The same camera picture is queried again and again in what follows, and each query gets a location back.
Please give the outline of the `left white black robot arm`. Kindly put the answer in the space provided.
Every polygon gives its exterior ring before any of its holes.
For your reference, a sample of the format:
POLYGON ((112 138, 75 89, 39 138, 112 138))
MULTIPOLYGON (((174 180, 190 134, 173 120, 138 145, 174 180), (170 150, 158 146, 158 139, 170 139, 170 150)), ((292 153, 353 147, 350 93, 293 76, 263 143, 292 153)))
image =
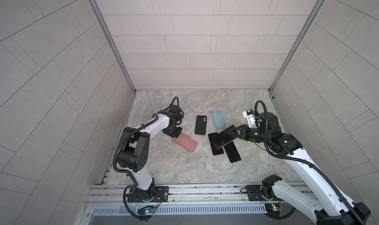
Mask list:
POLYGON ((154 113, 152 119, 140 127, 126 127, 123 130, 115 150, 113 169, 131 177, 135 191, 143 201, 149 201, 155 196, 154 179, 145 167, 150 140, 161 131, 171 138, 179 137, 183 117, 184 113, 179 105, 171 103, 169 107, 154 113))

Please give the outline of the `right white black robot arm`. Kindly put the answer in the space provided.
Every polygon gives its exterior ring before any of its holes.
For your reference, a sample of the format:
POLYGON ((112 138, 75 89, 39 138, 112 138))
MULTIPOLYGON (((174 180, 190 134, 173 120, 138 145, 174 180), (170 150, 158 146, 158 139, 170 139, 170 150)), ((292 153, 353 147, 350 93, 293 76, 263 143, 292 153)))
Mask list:
POLYGON ((227 128, 229 143, 236 138, 263 143, 273 157, 286 161, 316 196, 312 198, 294 188, 277 175, 262 181, 265 199, 279 198, 289 203, 316 225, 364 225, 371 211, 363 202, 355 202, 341 191, 316 165, 303 145, 291 134, 283 133, 273 113, 260 113, 256 126, 244 124, 227 128))

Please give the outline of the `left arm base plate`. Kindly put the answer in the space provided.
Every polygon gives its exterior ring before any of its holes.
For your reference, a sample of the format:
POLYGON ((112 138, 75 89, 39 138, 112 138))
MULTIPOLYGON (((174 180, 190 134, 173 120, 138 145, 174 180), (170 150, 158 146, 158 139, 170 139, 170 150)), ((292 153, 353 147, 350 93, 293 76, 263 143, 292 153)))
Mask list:
POLYGON ((126 194, 127 202, 130 203, 153 203, 153 202, 167 202, 168 201, 168 186, 150 186, 147 190, 139 188, 132 188, 126 194))

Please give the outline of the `purple phone black screen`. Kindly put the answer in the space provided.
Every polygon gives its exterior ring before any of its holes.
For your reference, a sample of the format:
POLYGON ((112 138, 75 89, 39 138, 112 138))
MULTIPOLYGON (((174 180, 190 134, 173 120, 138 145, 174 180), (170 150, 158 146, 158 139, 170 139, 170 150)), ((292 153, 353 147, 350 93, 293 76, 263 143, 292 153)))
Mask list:
POLYGON ((235 126, 231 125, 213 138, 216 149, 220 149, 220 148, 224 147, 225 145, 227 145, 228 143, 230 143, 230 142, 226 141, 226 133, 228 130, 231 130, 234 128, 235 128, 235 126))

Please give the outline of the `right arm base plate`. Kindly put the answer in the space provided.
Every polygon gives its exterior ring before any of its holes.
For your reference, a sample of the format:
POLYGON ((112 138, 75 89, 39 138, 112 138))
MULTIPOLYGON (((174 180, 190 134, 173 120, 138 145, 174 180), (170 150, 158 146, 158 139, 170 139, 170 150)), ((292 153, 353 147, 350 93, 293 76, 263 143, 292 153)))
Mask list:
POLYGON ((263 185, 247 185, 240 189, 240 192, 247 194, 249 201, 280 201, 271 188, 263 185))

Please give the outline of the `pink phone case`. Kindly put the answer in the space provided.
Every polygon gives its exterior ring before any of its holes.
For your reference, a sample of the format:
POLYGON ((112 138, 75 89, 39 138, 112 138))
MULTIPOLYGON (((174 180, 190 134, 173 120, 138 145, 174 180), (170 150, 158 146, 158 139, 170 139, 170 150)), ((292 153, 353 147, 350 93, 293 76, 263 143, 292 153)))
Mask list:
POLYGON ((173 138, 173 141, 190 153, 192 153, 197 146, 197 142, 184 133, 181 133, 177 138, 173 138))

